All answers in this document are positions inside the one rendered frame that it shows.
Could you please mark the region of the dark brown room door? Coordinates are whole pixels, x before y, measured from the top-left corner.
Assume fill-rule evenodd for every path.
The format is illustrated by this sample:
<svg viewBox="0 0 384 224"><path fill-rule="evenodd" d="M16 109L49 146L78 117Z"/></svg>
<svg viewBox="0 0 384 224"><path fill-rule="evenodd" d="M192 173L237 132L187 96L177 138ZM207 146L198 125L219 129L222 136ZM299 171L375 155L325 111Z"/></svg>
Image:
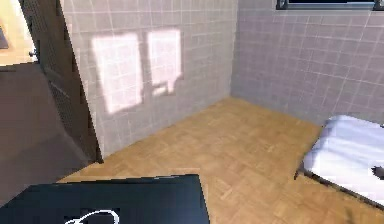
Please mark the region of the dark brown room door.
<svg viewBox="0 0 384 224"><path fill-rule="evenodd" d="M17 0L68 137L90 163L103 163L60 0Z"/></svg>

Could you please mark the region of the black framed window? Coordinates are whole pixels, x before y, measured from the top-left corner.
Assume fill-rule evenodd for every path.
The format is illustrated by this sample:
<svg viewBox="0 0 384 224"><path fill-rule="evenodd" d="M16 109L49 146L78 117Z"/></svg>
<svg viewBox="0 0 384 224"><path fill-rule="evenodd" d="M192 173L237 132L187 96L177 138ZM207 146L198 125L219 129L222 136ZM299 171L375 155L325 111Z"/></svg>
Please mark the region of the black framed window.
<svg viewBox="0 0 384 224"><path fill-rule="evenodd" d="M276 9L384 11L384 0L276 0Z"/></svg>

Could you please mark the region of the black bathtub drain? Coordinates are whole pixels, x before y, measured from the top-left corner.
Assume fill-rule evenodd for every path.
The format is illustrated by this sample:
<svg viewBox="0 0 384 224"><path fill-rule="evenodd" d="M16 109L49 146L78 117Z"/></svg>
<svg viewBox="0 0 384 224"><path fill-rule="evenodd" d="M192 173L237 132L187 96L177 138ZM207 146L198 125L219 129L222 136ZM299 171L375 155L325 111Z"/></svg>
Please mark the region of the black bathtub drain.
<svg viewBox="0 0 384 224"><path fill-rule="evenodd" d="M374 176L378 177L380 180L384 180L384 168L381 166L374 166L371 168Z"/></svg>

